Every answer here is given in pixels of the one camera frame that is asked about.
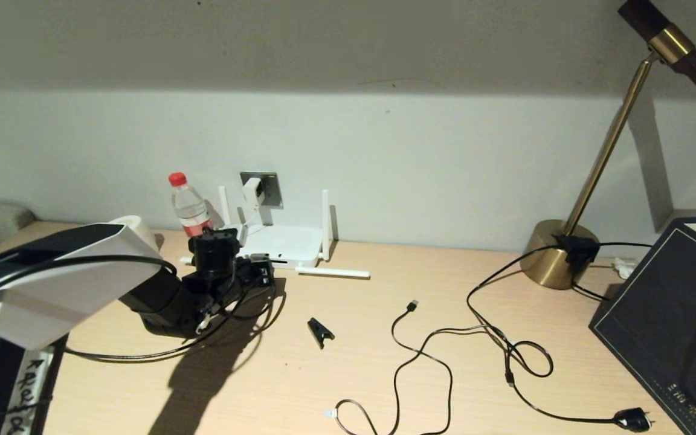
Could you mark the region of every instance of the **wooden desk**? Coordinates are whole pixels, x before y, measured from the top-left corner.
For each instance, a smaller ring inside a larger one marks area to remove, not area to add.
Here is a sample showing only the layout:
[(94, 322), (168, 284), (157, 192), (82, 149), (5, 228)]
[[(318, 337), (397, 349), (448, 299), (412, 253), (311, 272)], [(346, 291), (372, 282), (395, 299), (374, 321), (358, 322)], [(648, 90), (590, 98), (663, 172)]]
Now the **wooden desk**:
[[(35, 223), (0, 250), (71, 225)], [(161, 231), (161, 253), (182, 276), (191, 267), (185, 234)], [(105, 364), (66, 355), (50, 407), (46, 433), (343, 433), (324, 415), (343, 398), (367, 408), (380, 433), (394, 423), (392, 376), (411, 353), (390, 336), (390, 324), (411, 300), (417, 311), (400, 322), (398, 337), (419, 347), (440, 327), (469, 327), (475, 319), (465, 298), (472, 287), (516, 256), (488, 251), (340, 242), (329, 267), (369, 269), (372, 279), (301, 276), (285, 279), (285, 305), (273, 326), (251, 338), (251, 322), (225, 325), (205, 349), (150, 364)], [(592, 267), (582, 284), (603, 292), (619, 283), (610, 269)], [(532, 340), (555, 359), (555, 373), (534, 378), (515, 370), (527, 398), (552, 413), (610, 418), (623, 408), (643, 407), (655, 419), (649, 433), (680, 430), (587, 327), (597, 303), (572, 291), (544, 289), (521, 273), (487, 286), (473, 299), (477, 309), (512, 340)], [(337, 336), (318, 349), (306, 327), (315, 317)], [(150, 353), (180, 341), (147, 333), (121, 303), (91, 317), (69, 336), (76, 350)], [(614, 425), (574, 424), (542, 416), (524, 405), (503, 378), (503, 355), (484, 334), (440, 335), (427, 347), (455, 376), (453, 422), (448, 433), (469, 435), (619, 434)], [(544, 361), (528, 352), (531, 364)], [(399, 376), (398, 433), (439, 430), (445, 423), (448, 378), (425, 358)], [(371, 433), (351, 405), (346, 426)]]

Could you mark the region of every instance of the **plastic water bottle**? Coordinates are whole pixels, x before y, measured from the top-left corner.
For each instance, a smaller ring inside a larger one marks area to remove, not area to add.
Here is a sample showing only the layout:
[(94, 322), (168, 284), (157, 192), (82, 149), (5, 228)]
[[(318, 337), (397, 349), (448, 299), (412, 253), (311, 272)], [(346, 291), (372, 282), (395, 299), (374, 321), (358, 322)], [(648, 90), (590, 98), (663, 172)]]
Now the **plastic water bottle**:
[(168, 181), (173, 187), (171, 195), (173, 210), (179, 217), (184, 232), (193, 237), (201, 235), (202, 229), (206, 227), (213, 228), (204, 199), (194, 187), (187, 184), (184, 173), (174, 172), (168, 176)]

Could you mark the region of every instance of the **white wall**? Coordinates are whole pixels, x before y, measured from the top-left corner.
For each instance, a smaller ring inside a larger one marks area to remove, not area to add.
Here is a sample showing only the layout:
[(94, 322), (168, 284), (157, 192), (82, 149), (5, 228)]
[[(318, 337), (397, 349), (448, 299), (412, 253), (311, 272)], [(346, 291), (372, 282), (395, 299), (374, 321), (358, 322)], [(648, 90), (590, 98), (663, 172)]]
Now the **white wall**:
[[(0, 2), (0, 200), (174, 228), (169, 172), (238, 205), (275, 170), (276, 223), (317, 225), (329, 188), (344, 240), (521, 250), (644, 55), (620, 4)], [(696, 41), (696, 2), (657, 5)], [(657, 237), (633, 136), (696, 209), (696, 89), (658, 64), (636, 115), (582, 220), (602, 240)]]

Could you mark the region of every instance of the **red bottle cap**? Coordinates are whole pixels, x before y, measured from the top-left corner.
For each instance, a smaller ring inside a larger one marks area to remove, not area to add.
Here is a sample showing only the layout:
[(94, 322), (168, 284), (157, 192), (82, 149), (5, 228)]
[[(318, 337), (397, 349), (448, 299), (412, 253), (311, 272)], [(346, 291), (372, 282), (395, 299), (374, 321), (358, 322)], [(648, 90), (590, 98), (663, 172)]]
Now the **red bottle cap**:
[(182, 172), (174, 172), (168, 176), (168, 181), (174, 187), (179, 187), (179, 185), (187, 184), (187, 176)]

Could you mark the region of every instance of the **handwritten label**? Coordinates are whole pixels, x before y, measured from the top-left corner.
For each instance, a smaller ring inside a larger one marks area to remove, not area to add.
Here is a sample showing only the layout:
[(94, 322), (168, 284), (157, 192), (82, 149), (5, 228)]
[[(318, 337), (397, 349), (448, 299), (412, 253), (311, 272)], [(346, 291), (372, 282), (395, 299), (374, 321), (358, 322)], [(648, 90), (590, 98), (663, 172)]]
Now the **handwritten label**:
[[(18, 370), (18, 377), (10, 395), (8, 410), (27, 407), (39, 402), (47, 371), (53, 361), (53, 349), (25, 350)], [(6, 416), (0, 435), (31, 435), (36, 408), (28, 408)]]

